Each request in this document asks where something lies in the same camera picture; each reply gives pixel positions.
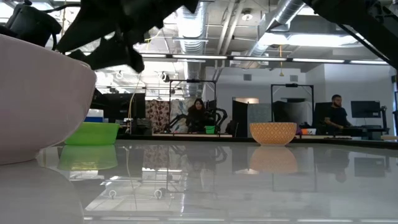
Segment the metal frame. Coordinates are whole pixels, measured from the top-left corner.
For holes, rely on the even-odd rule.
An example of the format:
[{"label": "metal frame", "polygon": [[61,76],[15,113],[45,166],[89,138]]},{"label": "metal frame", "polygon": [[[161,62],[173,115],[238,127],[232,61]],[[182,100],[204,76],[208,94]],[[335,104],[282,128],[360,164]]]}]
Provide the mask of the metal frame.
[{"label": "metal frame", "polygon": [[217,105],[217,84],[213,80],[170,80],[169,82],[169,124],[172,117],[172,83],[173,82],[187,82],[187,83],[213,83],[214,84],[214,100]]},{"label": "metal frame", "polygon": [[315,111],[315,102],[313,99],[313,85],[299,85],[299,84],[271,84],[271,121],[274,122],[274,86],[284,86],[286,88],[297,88],[297,87],[302,87],[305,91],[308,92],[304,87],[310,87],[311,88],[311,101],[312,101],[312,118],[313,118],[313,112]]}]

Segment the ductwork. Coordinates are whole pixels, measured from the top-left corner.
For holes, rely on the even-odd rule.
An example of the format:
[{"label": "ductwork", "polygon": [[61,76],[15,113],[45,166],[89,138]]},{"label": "ductwork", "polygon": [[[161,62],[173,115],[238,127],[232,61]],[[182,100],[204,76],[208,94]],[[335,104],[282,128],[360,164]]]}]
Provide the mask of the ductwork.
[{"label": "ductwork", "polygon": [[[183,38],[199,40],[181,40],[180,46],[184,54],[204,54],[205,43],[200,39],[205,38],[205,22],[207,2],[199,2],[195,13],[191,13],[187,8],[181,7],[177,10],[178,35]],[[184,74],[186,79],[204,79],[201,77],[200,62],[185,62]],[[188,87],[190,95],[196,94],[196,86]]]},{"label": "ductwork", "polygon": [[290,22],[304,6],[302,0],[280,0],[276,10],[263,17],[259,25],[259,31],[262,32],[260,38],[246,55],[257,57],[263,55],[268,48],[268,45],[262,44],[267,38],[267,32],[279,26],[285,26],[278,29],[279,31],[289,31]]}]

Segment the ceiling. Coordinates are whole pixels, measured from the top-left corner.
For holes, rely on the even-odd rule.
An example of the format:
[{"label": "ceiling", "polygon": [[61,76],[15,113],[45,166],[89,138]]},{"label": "ceiling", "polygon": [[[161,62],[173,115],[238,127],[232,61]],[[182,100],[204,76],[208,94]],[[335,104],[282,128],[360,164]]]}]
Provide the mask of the ceiling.
[{"label": "ceiling", "polygon": [[[278,0],[243,0],[244,9],[251,9],[252,19],[249,21],[244,21],[240,17],[241,14],[236,15],[239,16],[238,24],[236,29],[234,30],[234,36],[231,41],[231,44],[228,47],[227,54],[231,54],[232,52],[240,52],[241,54],[245,54],[245,51],[251,49],[251,47],[256,42],[258,37],[257,27],[261,22],[261,18],[264,14],[268,14],[270,11],[274,10],[277,6]],[[7,12],[0,14],[0,22],[4,22],[8,16],[11,14],[8,11],[5,11],[4,3],[10,2],[10,0],[0,0],[1,4],[1,12]],[[62,5],[64,1],[53,1],[53,0],[32,0],[34,2],[34,7],[39,9],[46,9],[47,7],[55,7]],[[227,10],[229,4],[229,0],[215,0],[214,2],[209,3],[207,10],[207,22],[206,22],[206,54],[215,54],[217,49],[218,41],[220,39],[221,31],[223,29],[223,14]],[[63,24],[64,28],[67,29],[68,26],[73,22],[76,17],[79,8],[69,7],[65,11],[65,23]],[[311,14],[311,9],[304,8],[300,14]],[[63,11],[53,12],[51,15],[56,18],[60,24],[62,24]],[[301,16],[301,18],[311,19],[317,17],[318,20],[322,18],[318,16]],[[300,24],[297,25],[297,29],[295,28],[295,32],[300,30]],[[303,30],[308,29],[308,27],[302,26]],[[178,28],[177,28],[177,18],[175,14],[169,15],[168,18],[164,20],[164,28],[158,30],[153,28],[150,30],[150,34],[152,36],[152,40],[148,44],[139,44],[136,45],[135,48],[143,52],[149,53],[172,53],[172,54],[180,54],[181,48],[180,43],[177,40],[173,40],[174,37],[178,37]],[[94,42],[84,46],[83,51],[90,52],[98,45],[98,42]],[[344,59],[376,59],[376,56],[373,55],[369,50],[364,48],[361,45],[356,45],[356,47],[350,48],[338,48],[338,47],[306,47],[306,46],[297,46],[297,45],[283,45],[282,52],[280,52],[280,48],[269,47],[266,51],[269,56],[279,57],[282,55],[283,57],[298,57],[298,58],[344,58]],[[141,77],[131,70],[128,66],[119,66],[115,68],[107,68],[104,70],[98,71],[98,84],[103,86],[136,86],[138,78],[141,79],[141,82],[138,83],[139,86],[168,86],[168,83],[164,83],[161,79],[159,79],[159,74],[165,72],[170,75],[172,78],[184,79],[184,63],[183,62],[145,62],[146,69],[142,72]],[[308,63],[286,63],[284,65],[285,68],[299,68],[302,72],[306,72],[309,69],[313,68],[316,64],[308,64]],[[205,66],[214,66],[214,62],[207,61]],[[263,68],[273,70],[275,68],[279,68],[279,62],[270,62],[268,66]]]}]

